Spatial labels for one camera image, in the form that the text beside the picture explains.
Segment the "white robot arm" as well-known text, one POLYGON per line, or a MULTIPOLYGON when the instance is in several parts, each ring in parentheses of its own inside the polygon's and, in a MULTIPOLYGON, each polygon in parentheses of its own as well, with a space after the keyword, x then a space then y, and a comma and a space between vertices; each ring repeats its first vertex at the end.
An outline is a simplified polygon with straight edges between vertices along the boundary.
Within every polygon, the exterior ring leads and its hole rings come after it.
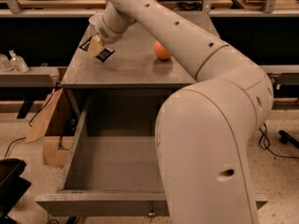
POLYGON ((259 224, 247 144, 273 105, 265 71, 156 0, 108 0, 93 22, 107 44, 139 22, 195 80, 164 102, 155 125, 172 224, 259 224))

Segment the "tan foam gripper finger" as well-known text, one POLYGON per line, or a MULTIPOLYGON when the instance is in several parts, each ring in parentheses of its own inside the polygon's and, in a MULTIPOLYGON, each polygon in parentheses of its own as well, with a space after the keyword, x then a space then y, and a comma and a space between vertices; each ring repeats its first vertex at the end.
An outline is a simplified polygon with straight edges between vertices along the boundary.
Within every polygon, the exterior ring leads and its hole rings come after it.
POLYGON ((96 57, 105 48, 106 48, 105 42, 100 38, 99 35, 95 35, 91 38, 91 41, 90 41, 90 44, 88 47, 88 53, 90 55, 92 55, 93 57, 96 57))

